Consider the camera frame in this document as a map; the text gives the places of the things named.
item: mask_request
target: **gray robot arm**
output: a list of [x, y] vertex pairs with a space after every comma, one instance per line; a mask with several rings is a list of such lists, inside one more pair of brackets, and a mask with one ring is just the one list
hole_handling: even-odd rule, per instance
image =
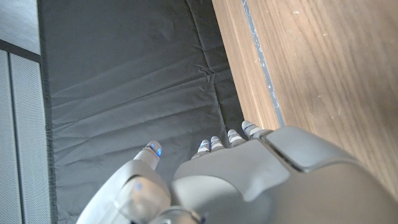
[[231, 148], [204, 140], [169, 188], [150, 142], [78, 223], [398, 223], [397, 202], [344, 150], [299, 128], [242, 128], [249, 140], [230, 130]]

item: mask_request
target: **ribbed gray panel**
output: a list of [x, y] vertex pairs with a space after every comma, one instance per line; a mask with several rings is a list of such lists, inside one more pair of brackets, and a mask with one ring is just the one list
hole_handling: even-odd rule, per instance
[[21, 223], [7, 52], [0, 50], [0, 223]]
[[11, 78], [26, 223], [50, 223], [49, 168], [39, 64], [11, 55]]

